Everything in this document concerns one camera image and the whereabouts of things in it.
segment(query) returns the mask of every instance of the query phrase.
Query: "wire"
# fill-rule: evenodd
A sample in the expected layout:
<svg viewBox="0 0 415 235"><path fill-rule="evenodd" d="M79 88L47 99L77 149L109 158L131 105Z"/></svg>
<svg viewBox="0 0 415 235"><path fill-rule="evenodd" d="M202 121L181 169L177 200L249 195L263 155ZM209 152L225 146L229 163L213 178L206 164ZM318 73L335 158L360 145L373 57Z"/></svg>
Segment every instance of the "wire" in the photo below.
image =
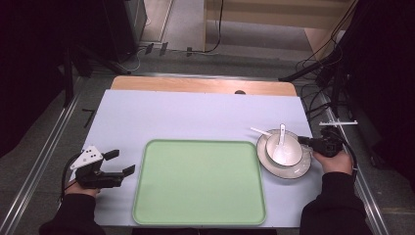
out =
<svg viewBox="0 0 415 235"><path fill-rule="evenodd" d="M64 172L63 172L63 174L62 174L62 181L61 181L61 196L59 197L59 199L60 199L60 201L62 201L63 199L64 199L64 195L65 195L65 190L67 190L70 186L72 186L73 185L73 183L75 183L75 182L73 182L70 186L68 186L68 187L65 187L65 183L66 183L66 178L67 178L67 172L68 172L68 168L69 168L69 166L72 164L72 162L74 161L74 160L76 160L77 158L79 158L79 156L81 155L82 153L79 153L79 154L75 154L75 155L73 155L72 157L70 157L70 159L67 161L67 164L65 164L65 167L64 167Z"/></svg>
<svg viewBox="0 0 415 235"><path fill-rule="evenodd" d="M123 68L123 69L125 69L126 71L137 71L137 70L140 68L140 58L138 58L138 54L139 54L141 51L144 51L144 49L145 49L145 48L143 48L143 49L139 49L139 50L137 51L137 53L136 53L136 57L137 57L138 65L137 65L134 69L128 69L128 68L126 68L126 67L122 66L121 64L118 64L118 66L119 66L119 67L121 67L121 68Z"/></svg>
<svg viewBox="0 0 415 235"><path fill-rule="evenodd" d="M345 22L347 21L347 19L351 16L351 13L352 13L352 11L355 9L355 6L356 6L356 0L354 0L352 3L351 3L351 5L348 7L348 9L347 9L347 11L346 11L346 13L343 15L343 17L341 18L341 20L339 21L339 23L336 25L336 27L334 28L334 30L332 31L332 33L331 33L331 35L330 35L330 39L329 40L327 40L327 42L326 43L324 43L316 52L314 52L311 56L309 56L307 59L305 59L305 60L302 60L302 61L299 61L298 62L298 64L299 63L301 63L302 62L302 65L304 66L304 64L306 63L306 62L308 62L308 61L316 61L316 62L318 62L318 63L320 63L319 61L317 61L317 60L310 60L312 57L314 57L318 52L320 52L323 48L325 48L326 46L327 46L327 44L329 44L331 41L333 41L334 42L334 47L337 47L337 46L339 46L338 45L338 43L336 42L336 40L334 40L334 36L335 36L335 34L340 30L340 28L345 24ZM326 65L326 66L330 66L330 65L332 65L332 64L335 64L335 63L337 63L337 62L339 62L342 58L343 58L343 50L342 50L342 47L341 46L339 46L339 49L340 49L340 51L341 51L341 55L340 55L340 57L335 61L335 62L333 62L333 63L331 63L331 64L329 64L329 65Z"/></svg>
<svg viewBox="0 0 415 235"><path fill-rule="evenodd" d="M212 51L216 50L217 46L219 46L220 40L221 40L221 37L222 37L221 27L222 27L222 16L223 16L223 1L224 0L222 0L222 3L220 4L219 32L218 32L218 37L217 37L216 45L212 49L210 49L210 50L207 50L207 51L195 51L195 52L197 52L197 53L209 53L209 52L212 52Z"/></svg>

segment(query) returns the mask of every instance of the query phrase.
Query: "wooden table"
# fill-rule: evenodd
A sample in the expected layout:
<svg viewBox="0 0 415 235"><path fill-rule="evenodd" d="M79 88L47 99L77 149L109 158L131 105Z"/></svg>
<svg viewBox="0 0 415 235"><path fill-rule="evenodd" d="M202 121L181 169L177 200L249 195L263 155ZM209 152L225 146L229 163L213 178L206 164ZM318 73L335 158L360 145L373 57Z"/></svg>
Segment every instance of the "wooden table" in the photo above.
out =
<svg viewBox="0 0 415 235"><path fill-rule="evenodd" d="M243 91L247 95L297 96L294 85L288 82L166 76L118 76L114 79L111 89L222 94Z"/></svg>

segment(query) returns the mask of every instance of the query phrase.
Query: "green tray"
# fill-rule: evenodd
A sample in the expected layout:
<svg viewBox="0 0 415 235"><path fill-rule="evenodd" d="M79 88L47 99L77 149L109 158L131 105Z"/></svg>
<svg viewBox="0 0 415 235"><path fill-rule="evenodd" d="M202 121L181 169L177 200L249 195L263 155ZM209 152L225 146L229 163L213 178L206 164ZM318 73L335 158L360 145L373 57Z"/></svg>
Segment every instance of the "green tray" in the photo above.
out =
<svg viewBox="0 0 415 235"><path fill-rule="evenodd" d="M152 140L133 217L143 225L258 225L265 202L250 142Z"/></svg>

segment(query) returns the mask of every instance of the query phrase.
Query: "black object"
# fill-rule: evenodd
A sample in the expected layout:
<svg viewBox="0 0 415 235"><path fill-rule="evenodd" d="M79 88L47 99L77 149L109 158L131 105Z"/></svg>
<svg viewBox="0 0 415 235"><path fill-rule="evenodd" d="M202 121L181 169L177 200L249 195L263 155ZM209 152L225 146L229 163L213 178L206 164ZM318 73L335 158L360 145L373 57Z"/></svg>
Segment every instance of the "black object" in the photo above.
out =
<svg viewBox="0 0 415 235"><path fill-rule="evenodd" d="M82 76L92 73L86 58L116 74L130 74L111 61L121 63L136 53L147 21L144 0L64 0L50 5L58 12L55 29L66 50L64 106L73 96L71 62Z"/></svg>
<svg viewBox="0 0 415 235"><path fill-rule="evenodd" d="M363 5L368 14L344 58L351 113L372 164L393 167L415 185L415 2Z"/></svg>
<svg viewBox="0 0 415 235"><path fill-rule="evenodd" d="M118 63L136 52L147 14L143 0L65 0L72 41Z"/></svg>
<svg viewBox="0 0 415 235"><path fill-rule="evenodd" d="M112 150L107 154L103 154L106 161L118 157L119 150ZM93 164L88 164L76 170L75 179L82 188L96 189L96 188L114 188L121 186L124 177L134 173L135 164L125 168L122 172L103 172L101 165L104 160L97 161Z"/></svg>
<svg viewBox="0 0 415 235"><path fill-rule="evenodd" d="M343 141L338 138L340 131L336 127L328 126L321 129L321 138L299 136L299 143L311 147L321 155L333 158L343 149Z"/></svg>
<svg viewBox="0 0 415 235"><path fill-rule="evenodd" d="M63 49L37 1L0 7L0 158L12 151L64 88Z"/></svg>

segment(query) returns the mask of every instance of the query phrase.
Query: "black cable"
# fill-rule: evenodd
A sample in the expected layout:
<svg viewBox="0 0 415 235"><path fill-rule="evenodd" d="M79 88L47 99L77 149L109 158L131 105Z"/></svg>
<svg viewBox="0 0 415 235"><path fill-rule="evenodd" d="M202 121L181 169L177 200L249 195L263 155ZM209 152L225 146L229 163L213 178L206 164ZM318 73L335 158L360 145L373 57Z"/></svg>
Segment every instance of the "black cable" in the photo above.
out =
<svg viewBox="0 0 415 235"><path fill-rule="evenodd" d="M61 181L61 196L59 197L59 199L60 199L60 201L62 201L63 199L64 199L64 195L65 195L65 190L66 189L68 189L70 186L72 186L73 185L73 183L75 183L75 182L73 182L70 186L68 186L67 188L65 187L65 183L66 183L66 178L67 178L67 172L68 172L68 168L69 168L69 166L71 165L71 163L74 161L74 160L76 160L77 158L79 158L79 156L81 155L82 153L79 153L79 154L75 154L75 155L73 155L72 157L70 157L70 159L67 161L67 164L65 164L65 167L64 167L64 172L63 172L63 174L62 174L62 181Z"/></svg>
<svg viewBox="0 0 415 235"><path fill-rule="evenodd" d="M315 94L315 96L311 99L310 105L308 106L308 110L311 110L311 108L312 108L312 104L314 103L314 101L315 101L315 99L317 98L317 96L318 96L320 93L322 93L325 89L327 89L327 88L329 88L329 87L331 87L331 85L327 85L326 87L321 88L321 89L317 92L317 94Z"/></svg>
<svg viewBox="0 0 415 235"><path fill-rule="evenodd" d="M210 50L208 50L208 51L202 51L202 52L204 52L204 53L209 53L209 52L212 52L212 51L214 51L216 48L217 48L217 46L219 46L219 44L220 44L220 40L222 39L222 34L221 34L221 26L222 26L222 15L223 15L223 1L224 0L222 0L222 3L221 3L221 5L220 5L220 15L219 15L219 32L218 32L218 38L217 38L217 42L216 42L216 45L213 47L213 49L210 49Z"/></svg>
<svg viewBox="0 0 415 235"><path fill-rule="evenodd" d="M306 62L308 62L308 61L311 61L310 59L313 57L313 56L315 56L318 52L320 52L327 44L329 44L331 41L333 41L334 42L334 47L336 47L336 46L338 46L338 43L336 42L336 40L334 40L334 36L335 36L335 34L336 34L336 32L338 32L338 30L343 26L343 24L345 24L345 22L347 21L347 19L351 16L351 10L354 10L354 8L355 8L355 3L356 3L356 0L354 0L352 3L351 3L351 5L348 7L348 9L347 9L347 11L346 11L346 13L343 15L343 17L341 18L341 20L339 21L339 23L336 25L336 27L335 27L335 29L332 31L332 33L331 33L331 35L330 35L330 39L329 40L327 40L327 42L326 43L324 43L316 52L314 52L311 56L309 56L307 59L305 59L305 60L302 60L302 61L300 61L299 63L301 63L302 62L302 66L304 67L304 64L306 63ZM335 64L335 63L337 63L339 60L341 60L342 59L342 56L343 56L343 50L342 50L342 48L341 47L339 47L340 48L340 50L341 50L341 55L340 55L340 58L337 60L337 61L335 61L334 63L332 63L332 64Z"/></svg>
<svg viewBox="0 0 415 235"><path fill-rule="evenodd" d="M329 109L330 108L330 106L327 106L327 107L325 107L322 111L320 111L320 113L318 113L317 115L315 115L315 116L313 116L313 117L310 117L309 119L308 119L308 122L311 122L312 120L314 120L315 118L317 118L317 117L319 117L319 116L321 116L322 114L323 114L323 112L325 112L327 109Z"/></svg>

